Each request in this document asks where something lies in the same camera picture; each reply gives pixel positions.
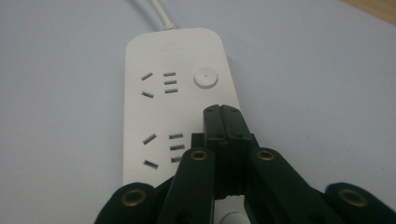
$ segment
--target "white power strip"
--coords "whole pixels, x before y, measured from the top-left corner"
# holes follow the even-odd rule
[[[211,105],[240,108],[217,34],[195,28],[133,39],[126,49],[123,183],[157,187],[173,176]],[[240,199],[229,200],[235,202],[219,203],[215,223],[245,213]]]

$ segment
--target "socket slot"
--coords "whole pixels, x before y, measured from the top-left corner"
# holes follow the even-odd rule
[[[165,81],[163,84],[164,84],[164,85],[177,84],[177,81],[176,81],[176,80]]]
[[[158,165],[151,161],[145,161],[145,162],[143,162],[143,164],[147,165],[150,168],[156,169],[156,170],[158,168]]]
[[[171,73],[164,73],[164,77],[174,77],[176,75],[176,72],[171,72]]]
[[[171,158],[171,162],[180,162],[180,161],[181,161],[181,157]]]
[[[183,133],[169,134],[169,139],[183,138]]]
[[[147,75],[145,75],[145,76],[142,77],[142,81],[148,79],[148,78],[151,77],[151,76],[152,76],[152,73],[148,73]]]
[[[154,98],[154,94],[146,92],[146,91],[142,91],[142,95],[147,96],[148,98]]]
[[[143,144],[147,145],[149,142],[151,142],[152,140],[154,140],[156,137],[157,137],[157,135],[155,135],[155,133],[152,134],[152,135],[150,135],[148,138],[146,138],[146,139],[143,141]]]
[[[171,151],[181,150],[181,149],[184,149],[184,148],[185,148],[184,145],[172,146],[172,147],[171,147]]]
[[[177,89],[165,90],[165,93],[174,93],[177,92]]]

